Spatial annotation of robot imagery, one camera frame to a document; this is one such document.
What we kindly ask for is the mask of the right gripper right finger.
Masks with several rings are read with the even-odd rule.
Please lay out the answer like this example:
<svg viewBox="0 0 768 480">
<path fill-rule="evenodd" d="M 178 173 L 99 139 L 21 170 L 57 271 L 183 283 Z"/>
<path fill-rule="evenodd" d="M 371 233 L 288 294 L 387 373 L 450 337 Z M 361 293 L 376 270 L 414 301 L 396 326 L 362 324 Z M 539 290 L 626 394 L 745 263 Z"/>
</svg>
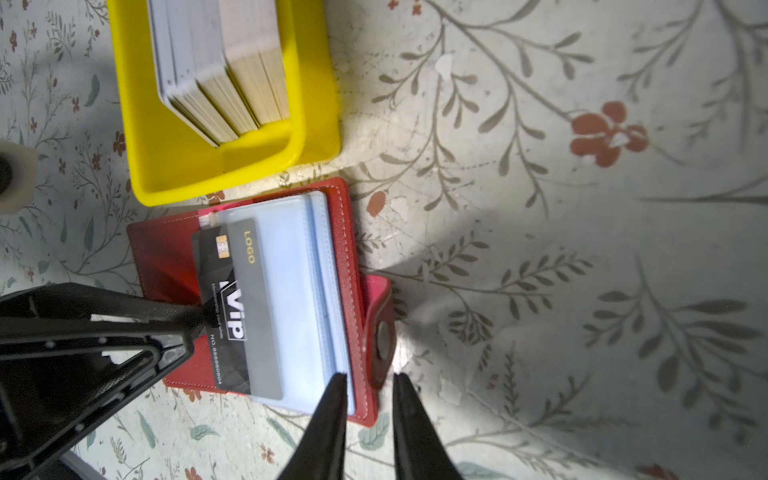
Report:
<svg viewBox="0 0 768 480">
<path fill-rule="evenodd" d="M 407 374 L 393 376 L 392 393 L 396 478 L 461 480 Z"/>
</svg>

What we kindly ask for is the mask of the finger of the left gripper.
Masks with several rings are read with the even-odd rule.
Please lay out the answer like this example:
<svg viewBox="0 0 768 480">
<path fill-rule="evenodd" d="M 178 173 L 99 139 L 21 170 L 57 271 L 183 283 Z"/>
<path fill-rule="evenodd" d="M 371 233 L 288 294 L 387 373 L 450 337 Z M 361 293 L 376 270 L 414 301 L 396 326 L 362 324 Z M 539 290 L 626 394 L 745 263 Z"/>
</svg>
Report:
<svg viewBox="0 0 768 480">
<path fill-rule="evenodd" d="M 32 479 L 194 352 L 185 328 L 76 327 L 1 341 L 1 476 Z"/>
<path fill-rule="evenodd" d="M 149 300 L 76 283 L 48 284 L 1 296 L 1 316 L 90 320 L 92 315 L 180 322 L 194 336 L 204 325 L 198 306 Z"/>
</svg>

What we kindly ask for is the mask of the red leather card holder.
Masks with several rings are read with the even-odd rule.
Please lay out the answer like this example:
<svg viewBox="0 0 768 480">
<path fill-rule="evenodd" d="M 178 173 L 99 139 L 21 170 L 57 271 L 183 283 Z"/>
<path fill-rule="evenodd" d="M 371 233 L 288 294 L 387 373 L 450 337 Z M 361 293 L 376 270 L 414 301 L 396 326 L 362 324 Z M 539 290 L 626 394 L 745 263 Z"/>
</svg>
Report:
<svg viewBox="0 0 768 480">
<path fill-rule="evenodd" d="M 197 306 L 200 292 L 191 237 L 201 216 L 283 197 L 321 192 L 328 201 L 331 236 L 345 328 L 350 344 L 354 413 L 349 420 L 373 426 L 379 414 L 378 393 L 391 365 L 391 354 L 378 355 L 376 329 L 394 325 L 392 285 L 388 278 L 364 275 L 356 252 L 353 211 L 347 183 L 334 177 L 310 185 L 224 203 L 128 225 L 127 235 L 145 298 Z"/>
</svg>

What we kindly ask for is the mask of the black VIP credit card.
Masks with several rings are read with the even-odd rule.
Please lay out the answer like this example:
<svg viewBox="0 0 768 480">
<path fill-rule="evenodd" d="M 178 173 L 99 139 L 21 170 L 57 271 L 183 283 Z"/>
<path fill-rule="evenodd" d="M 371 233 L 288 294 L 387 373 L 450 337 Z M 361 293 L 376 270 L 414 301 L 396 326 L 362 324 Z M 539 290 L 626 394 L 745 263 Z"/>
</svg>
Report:
<svg viewBox="0 0 768 480">
<path fill-rule="evenodd" d="M 192 246 L 216 387 L 281 400 L 277 337 L 255 221 L 201 229 Z"/>
</svg>

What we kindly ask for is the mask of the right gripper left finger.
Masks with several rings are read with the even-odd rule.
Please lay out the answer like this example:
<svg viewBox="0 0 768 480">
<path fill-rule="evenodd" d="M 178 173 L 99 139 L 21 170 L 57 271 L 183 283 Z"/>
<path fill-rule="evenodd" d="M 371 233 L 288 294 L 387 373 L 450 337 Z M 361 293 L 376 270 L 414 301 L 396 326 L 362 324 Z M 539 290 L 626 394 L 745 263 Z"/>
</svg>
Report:
<svg viewBox="0 0 768 480">
<path fill-rule="evenodd" d="M 347 405 L 347 375 L 336 373 L 278 479 L 344 478 Z"/>
</svg>

